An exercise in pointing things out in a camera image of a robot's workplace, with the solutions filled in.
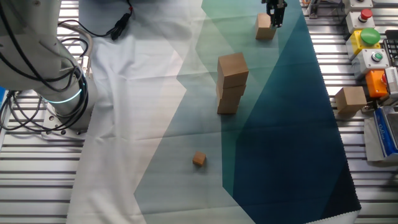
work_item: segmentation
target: emergency stop button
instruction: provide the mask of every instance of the emergency stop button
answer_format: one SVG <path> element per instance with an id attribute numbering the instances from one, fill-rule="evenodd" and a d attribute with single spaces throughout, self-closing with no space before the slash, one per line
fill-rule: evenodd
<path id="1" fill-rule="evenodd" d="M 366 22 L 370 17 L 373 16 L 373 12 L 370 9 L 363 9 L 361 15 L 358 17 L 359 21 Z"/>

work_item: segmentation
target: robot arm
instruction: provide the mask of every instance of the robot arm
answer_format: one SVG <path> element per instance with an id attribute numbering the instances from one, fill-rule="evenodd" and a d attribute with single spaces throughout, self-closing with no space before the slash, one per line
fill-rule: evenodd
<path id="1" fill-rule="evenodd" d="M 284 0 L 261 0 L 267 4 L 267 14 L 271 17 L 271 27 L 276 29 L 282 26 L 287 3 Z"/>

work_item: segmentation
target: blue label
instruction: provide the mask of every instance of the blue label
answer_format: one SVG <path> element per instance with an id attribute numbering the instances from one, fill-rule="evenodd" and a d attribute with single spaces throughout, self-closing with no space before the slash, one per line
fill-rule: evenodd
<path id="1" fill-rule="evenodd" d="M 384 120 L 381 109 L 377 109 L 374 112 L 374 118 L 377 126 L 377 131 L 379 132 L 379 137 L 381 138 L 382 144 L 384 146 L 385 156 L 390 156 L 393 153 L 398 153 L 398 149 L 394 145 L 394 140 L 392 139 L 386 121 Z"/>

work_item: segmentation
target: small wooden cube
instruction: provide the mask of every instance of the small wooden cube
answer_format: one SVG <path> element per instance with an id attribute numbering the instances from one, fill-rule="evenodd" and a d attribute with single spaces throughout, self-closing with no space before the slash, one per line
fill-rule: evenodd
<path id="1" fill-rule="evenodd" d="M 271 17 L 266 13 L 259 13 L 256 21 L 256 39 L 272 40 L 276 29 L 271 29 Z"/>
<path id="2" fill-rule="evenodd" d="M 248 79 L 249 69 L 242 53 L 218 57 L 217 85 L 222 88 L 243 86 Z"/>
<path id="3" fill-rule="evenodd" d="M 239 107 L 241 97 L 230 99 L 220 99 L 217 96 L 217 113 L 218 114 L 236 114 Z"/>
<path id="4" fill-rule="evenodd" d="M 205 163 L 206 154 L 197 151 L 192 159 L 192 162 L 198 166 L 203 166 Z"/>
<path id="5" fill-rule="evenodd" d="M 365 92 L 361 86 L 343 87 L 335 96 L 339 113 L 355 113 L 366 106 Z"/>
<path id="6" fill-rule="evenodd" d="M 246 85 L 236 86 L 232 88 L 223 88 L 217 85 L 216 92 L 217 96 L 221 99 L 224 98 L 235 98 L 237 96 L 243 96 L 244 91 L 246 89 Z"/>

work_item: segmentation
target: dark blue fabric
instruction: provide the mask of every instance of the dark blue fabric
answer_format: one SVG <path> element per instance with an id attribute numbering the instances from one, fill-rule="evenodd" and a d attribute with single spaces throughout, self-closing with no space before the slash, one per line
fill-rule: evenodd
<path id="1" fill-rule="evenodd" d="M 233 198 L 256 223 L 360 209 L 303 16 L 238 137 Z"/>

